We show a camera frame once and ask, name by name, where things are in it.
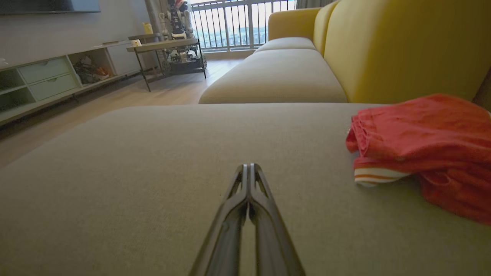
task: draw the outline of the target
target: sofa seat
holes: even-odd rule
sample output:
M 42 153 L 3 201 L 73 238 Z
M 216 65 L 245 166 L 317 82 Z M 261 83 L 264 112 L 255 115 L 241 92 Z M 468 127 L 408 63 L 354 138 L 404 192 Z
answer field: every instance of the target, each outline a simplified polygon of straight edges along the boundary
M 200 104 L 345 103 L 338 80 L 317 51 L 254 53 L 209 86 Z
M 281 50 L 281 49 L 315 49 L 312 41 L 305 37 L 283 37 L 268 41 L 259 47 L 256 52 L 264 50 Z
M 490 227 L 413 178 L 358 187 L 345 146 L 367 104 L 134 107 L 0 170 L 0 275 L 188 275 L 238 165 L 258 163 L 307 275 L 489 275 Z M 240 275 L 255 275 L 255 227 Z

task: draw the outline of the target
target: curtain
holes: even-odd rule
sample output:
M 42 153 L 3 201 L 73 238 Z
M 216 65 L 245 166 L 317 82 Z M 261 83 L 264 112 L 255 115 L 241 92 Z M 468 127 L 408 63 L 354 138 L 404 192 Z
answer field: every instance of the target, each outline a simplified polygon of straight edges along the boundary
M 297 0 L 297 9 L 323 7 L 334 1 L 335 0 Z

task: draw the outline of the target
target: metal railing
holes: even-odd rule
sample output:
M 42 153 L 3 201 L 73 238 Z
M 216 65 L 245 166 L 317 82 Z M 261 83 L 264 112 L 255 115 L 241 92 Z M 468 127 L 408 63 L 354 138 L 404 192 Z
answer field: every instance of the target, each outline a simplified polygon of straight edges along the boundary
M 194 35 L 205 52 L 256 49 L 268 41 L 273 12 L 294 10 L 297 0 L 216 0 L 192 3 Z

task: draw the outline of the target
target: fabric upholstery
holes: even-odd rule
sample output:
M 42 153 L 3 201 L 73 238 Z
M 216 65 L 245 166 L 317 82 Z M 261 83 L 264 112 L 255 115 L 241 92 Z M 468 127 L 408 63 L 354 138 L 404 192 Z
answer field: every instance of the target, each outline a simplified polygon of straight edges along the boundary
M 236 167 L 257 162 L 307 275 L 488 275 L 489 226 L 412 179 L 353 184 L 346 131 L 373 106 L 137 107 L 79 125 L 0 170 L 0 274 L 187 275 Z
M 298 9 L 272 13 L 268 19 L 268 40 L 281 37 L 306 37 L 312 40 L 314 22 L 321 8 Z
M 324 54 L 324 49 L 326 48 L 326 35 L 329 18 L 331 17 L 331 13 L 338 2 L 339 0 L 323 7 L 315 17 L 314 36 L 312 41 L 314 42 L 315 48 L 321 54 Z
M 473 102 L 491 111 L 491 67 Z
M 305 37 L 282 37 L 270 40 L 263 46 L 259 47 L 256 52 L 264 50 L 281 50 L 281 49 L 311 49 L 316 50 L 312 41 Z
M 260 51 L 211 84 L 200 104 L 346 102 L 318 51 Z
M 471 100 L 491 64 L 489 0 L 342 0 L 324 58 L 349 102 Z

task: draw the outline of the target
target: metal table leg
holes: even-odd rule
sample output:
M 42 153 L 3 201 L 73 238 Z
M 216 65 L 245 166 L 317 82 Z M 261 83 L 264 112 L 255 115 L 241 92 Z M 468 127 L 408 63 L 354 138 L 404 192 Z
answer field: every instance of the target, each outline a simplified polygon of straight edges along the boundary
M 136 48 L 133 48 L 135 51 L 136 59 L 138 60 L 138 64 L 140 65 L 140 72 L 141 75 L 143 76 L 143 79 L 145 80 L 145 84 L 147 85 L 148 92 L 150 92 L 150 86 L 148 85 L 147 77 L 145 76 L 145 72 L 143 71 L 143 66 L 141 65 L 140 57 L 138 56 L 138 53 L 136 52 Z
M 198 39 L 198 47 L 199 47 L 201 64 L 204 64 L 204 62 L 203 62 L 203 51 L 201 50 L 201 44 L 199 43 L 199 39 Z M 203 68 L 203 73 L 205 74 L 205 79 L 206 79 L 206 69 L 205 68 Z
M 162 69 L 162 63 L 160 62 L 159 53 L 157 52 L 157 50 L 155 50 L 155 55 L 157 56 L 157 61 L 159 62 L 160 73 L 163 75 L 164 74 L 164 70 Z

